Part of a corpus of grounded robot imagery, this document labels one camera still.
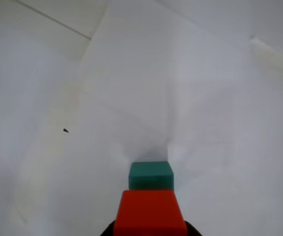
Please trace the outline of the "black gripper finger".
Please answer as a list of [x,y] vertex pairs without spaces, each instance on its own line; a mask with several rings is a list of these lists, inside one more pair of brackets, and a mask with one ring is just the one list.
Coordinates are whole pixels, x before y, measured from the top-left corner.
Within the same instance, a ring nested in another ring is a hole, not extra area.
[[202,236],[202,234],[188,221],[185,221],[187,227],[187,236]]
[[113,236],[113,229],[114,229],[115,220],[112,221],[100,234],[100,236]]

